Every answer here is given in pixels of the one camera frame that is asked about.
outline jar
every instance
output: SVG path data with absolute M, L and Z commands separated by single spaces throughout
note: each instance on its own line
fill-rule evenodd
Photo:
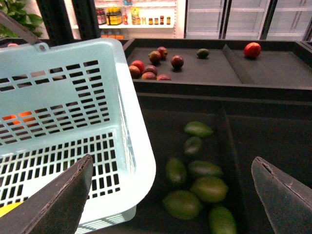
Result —
M 160 16 L 160 24 L 161 24 L 161 25 L 164 24 L 164 16 Z

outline basket hole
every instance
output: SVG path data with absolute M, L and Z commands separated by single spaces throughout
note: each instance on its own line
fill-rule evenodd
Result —
M 26 122 L 30 122 L 30 121 L 34 121 L 34 120 L 36 120 L 34 117 L 23 119 L 23 121 L 24 121 L 25 123 L 26 123 Z
M 13 176 L 13 181 L 12 181 L 13 184 L 16 184 L 16 183 L 17 183 L 18 177 L 19 177 L 19 174 L 14 174 L 14 176 Z
M 76 118 L 76 117 L 79 117 L 79 116 L 82 116 L 83 113 L 78 113 L 78 114 L 75 114 L 75 115 L 72 115 L 72 118 Z
M 17 196 L 21 196 L 22 192 L 23 192 L 23 185 L 21 184 L 19 185 Z
M 53 174 L 53 170 L 54 170 L 54 165 L 50 165 L 49 166 L 49 175 Z
M 101 123 L 101 120 L 97 120 L 97 121 L 90 122 L 91 125 L 97 124 L 97 123 Z
M 93 99 L 89 98 L 89 99 L 81 100 L 81 103 L 87 103 L 87 102 L 92 102 L 92 101 L 93 101 Z
M 2 130 L 0 131 L 0 134 L 5 134 L 5 133 L 8 133 L 9 131 L 8 130 Z
M 95 107 L 94 104 L 83 106 L 84 109 L 90 109 L 90 108 L 93 108 L 93 107 Z
M 13 80 L 20 80 L 20 79 L 27 79 L 27 78 L 28 76 L 26 74 L 12 77 Z
M 102 79 L 102 77 L 101 76 L 96 76 L 96 77 L 90 77 L 89 78 L 90 81 L 99 80 L 99 79 Z
M 87 114 L 87 115 L 91 115 L 91 114 L 95 114 L 95 113 L 97 113 L 97 112 L 98 112 L 97 110 L 86 111 L 86 114 Z
M 62 71 L 63 71 L 63 68 L 61 68 L 61 67 L 57 67 L 57 68 L 53 68 L 53 69 L 49 70 L 50 74 L 62 72 Z
M 104 178 L 101 177 L 98 181 L 99 181 L 99 188 L 103 189 L 104 188 Z
M 11 181 L 11 175 L 8 175 L 6 177 L 6 180 L 5 180 L 5 184 L 4 185 L 9 185 L 10 184 L 10 181 Z
M 102 175 L 103 174 L 103 166 L 102 165 L 98 165 L 97 166 L 97 170 L 98 170 L 98 174 Z
M 114 178 L 114 184 L 115 184 L 115 185 L 118 185 L 118 184 L 119 184 L 119 177 L 118 177 L 118 174 L 114 174 L 114 175 L 113 175 L 113 178 Z
M 18 161 L 16 164 L 15 171 L 18 171 L 20 169 L 20 166 L 21 166 L 21 161 Z
M 82 94 L 78 94 L 78 97 L 87 97 L 87 96 L 90 96 L 91 95 L 91 93 L 90 92 L 88 92 L 88 93 L 82 93 Z
M 56 109 L 61 109 L 61 108 L 63 108 L 63 105 L 51 106 L 51 110 L 56 110 Z
M 36 84 L 44 84 L 44 83 L 49 83 L 49 79 L 39 79 L 39 80 L 35 80 Z
M 30 75 L 31 75 L 32 77 L 44 76 L 44 75 L 45 75 L 45 72 L 44 72 L 44 71 L 32 72 L 32 73 L 30 73 Z
M 69 112 L 75 112 L 75 111 L 80 111 L 80 107 L 77 107 L 77 108 L 73 108 L 73 109 L 68 109 Z
M 26 112 L 22 112 L 22 113 L 19 113 L 19 116 L 20 117 L 24 117 L 24 116 L 30 116 L 32 115 L 33 113 L 31 111 L 26 111 Z
M 97 180 L 93 179 L 92 180 L 92 191 L 97 190 Z
M 42 112 L 46 112 L 46 111 L 48 111 L 48 109 L 46 109 L 46 108 L 35 110 L 36 113 L 42 113 Z
M 99 106 L 104 106 L 104 105 L 107 105 L 107 102 L 105 102 L 105 101 L 99 102 L 98 105 L 99 105 Z
M 15 119 L 15 118 L 17 118 L 16 115 L 2 117 L 3 120 L 9 120 L 9 119 Z
M 91 86 L 92 86 L 92 88 L 97 88 L 97 87 L 103 86 L 103 84 L 102 83 L 96 83 L 96 84 L 92 84 Z
M 2 192 L 1 200 L 5 200 L 7 193 L 8 193 L 8 189 L 4 189 Z
M 77 69 L 77 68 L 80 68 L 79 64 L 73 64 L 73 65 L 66 66 L 67 70 L 73 70 L 73 69 Z
M 35 133 L 35 132 L 39 132 L 39 131 L 42 131 L 43 129 L 42 128 L 36 128 L 36 129 L 32 129 L 30 130 L 32 133 Z
M 32 177 L 33 177 L 33 170 L 29 170 L 27 180 L 30 180 Z
M 78 80 L 74 80 L 73 84 L 82 84 L 82 83 L 85 83 L 85 82 L 86 82 L 85 79 L 78 79 Z
M 38 178 L 40 175 L 40 168 L 37 168 L 35 171 L 35 178 Z
M 5 92 L 5 91 L 13 90 L 13 89 L 15 89 L 13 87 L 13 85 L 9 85 L 9 86 L 5 86 L 5 87 L 1 87 L 0 91 Z
M 111 187 L 113 184 L 112 184 L 112 178 L 110 175 L 108 175 L 106 177 L 106 184 L 107 184 L 107 187 Z
M 111 172 L 111 167 L 109 165 L 109 163 L 105 164 L 105 173 L 110 173 Z
M 70 78 L 81 77 L 81 76 L 83 76 L 83 73 L 82 72 L 70 73 L 69 76 L 70 76 Z
M 94 94 L 101 94 L 101 93 L 104 93 L 104 89 L 99 89 L 99 90 L 95 90 L 94 91 Z
M 112 169 L 113 169 L 113 172 L 117 171 L 117 163 L 116 162 L 112 162 Z
M 98 73 L 98 72 L 99 72 L 99 68 L 87 70 L 87 74 L 93 74 L 93 73 Z
M 88 66 L 93 66 L 93 65 L 97 65 L 98 61 L 94 60 L 94 61 L 89 61 L 89 62 L 84 62 L 83 66 L 88 67 Z
M 76 91 L 82 91 L 82 90 L 86 90 L 86 89 L 89 89 L 89 87 L 88 86 L 81 86 L 81 87 L 77 87 Z
M 115 155 L 115 150 L 111 150 L 111 159 L 114 159 L 116 158 L 116 155 Z
M 2 78 L 0 79 L 0 83 L 7 83 L 7 82 L 10 82 L 10 80 L 8 78 Z
M 53 81 L 58 81 L 58 80 L 66 79 L 66 76 L 62 75 L 62 76 L 52 77 L 52 79 Z
M 1 139 L 8 139 L 8 138 L 12 138 L 13 137 L 13 135 L 6 135 L 6 136 L 1 136 L 0 138 Z

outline green leaf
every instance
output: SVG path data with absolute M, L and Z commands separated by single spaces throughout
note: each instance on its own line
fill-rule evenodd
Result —
M 37 37 L 40 37 L 42 35 L 42 32 L 33 32 Z
M 15 11 L 11 11 L 11 12 L 8 13 L 7 15 L 8 15 L 8 16 L 13 16 L 13 15 L 15 15 L 15 13 L 16 13 Z
M 17 38 L 18 37 L 18 35 L 16 35 L 15 33 L 13 33 L 11 30 L 9 30 L 9 29 L 4 29 L 3 31 L 2 31 L 2 33 L 6 36 L 6 37 L 9 37 L 9 38 Z
M 2 6 L 1 6 L 1 8 L 0 8 L 4 13 L 8 13 L 8 8 L 6 7 L 6 5 L 5 4 L 3 4 Z
M 39 26 L 43 23 L 43 20 L 40 16 L 37 16 L 35 14 L 29 14 L 29 19 L 31 21 L 31 23 L 34 25 L 34 26 Z

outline shelf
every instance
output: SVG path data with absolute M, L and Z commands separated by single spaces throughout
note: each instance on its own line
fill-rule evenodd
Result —
M 289 7 L 289 8 L 276 8 L 278 12 L 289 12 L 289 11 L 312 11 L 312 6 L 308 7 Z
M 140 24 L 140 25 L 132 25 L 132 24 L 120 24 L 120 25 L 99 25 L 99 28 L 104 28 L 104 29 L 114 29 L 114 28 L 173 28 L 174 23 L 171 22 L 169 25 L 149 25 L 149 24 Z M 78 25 L 73 25 L 73 29 L 78 29 Z

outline refrigerated display case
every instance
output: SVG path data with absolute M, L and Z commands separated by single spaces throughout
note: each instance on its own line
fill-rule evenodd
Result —
M 187 39 L 306 40 L 312 0 L 189 1 Z
M 267 39 L 302 40 L 311 19 L 312 0 L 279 0 Z

